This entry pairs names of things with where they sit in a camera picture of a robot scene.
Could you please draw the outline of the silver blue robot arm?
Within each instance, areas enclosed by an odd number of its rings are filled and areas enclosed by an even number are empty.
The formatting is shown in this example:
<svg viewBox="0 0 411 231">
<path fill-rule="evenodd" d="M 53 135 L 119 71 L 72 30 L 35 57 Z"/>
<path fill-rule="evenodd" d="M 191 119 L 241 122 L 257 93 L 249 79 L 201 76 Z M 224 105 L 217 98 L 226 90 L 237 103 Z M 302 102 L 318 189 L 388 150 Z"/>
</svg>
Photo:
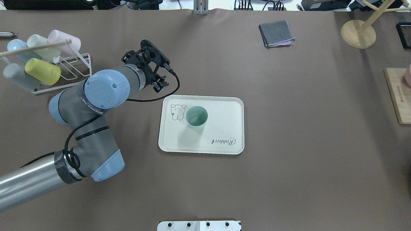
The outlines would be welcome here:
<svg viewBox="0 0 411 231">
<path fill-rule="evenodd" d="M 1 212 L 87 176 L 100 182 L 123 170 L 125 162 L 105 114 L 145 87 L 152 85 L 160 92 L 168 86 L 165 77 L 157 73 L 160 67 L 175 72 L 170 60 L 148 40 L 121 60 L 122 66 L 98 71 L 50 100 L 50 115 L 72 131 L 63 149 L 1 177 Z"/>
</svg>

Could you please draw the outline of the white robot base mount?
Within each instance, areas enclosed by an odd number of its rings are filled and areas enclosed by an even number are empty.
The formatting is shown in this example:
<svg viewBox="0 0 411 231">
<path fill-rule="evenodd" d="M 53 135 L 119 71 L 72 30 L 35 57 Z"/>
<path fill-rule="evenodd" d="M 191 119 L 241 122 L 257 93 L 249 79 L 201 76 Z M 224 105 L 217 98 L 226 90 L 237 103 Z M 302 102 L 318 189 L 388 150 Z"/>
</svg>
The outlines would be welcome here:
<svg viewBox="0 0 411 231">
<path fill-rule="evenodd" d="M 241 222 L 235 220 L 163 221 L 157 231 L 241 231 Z"/>
</svg>

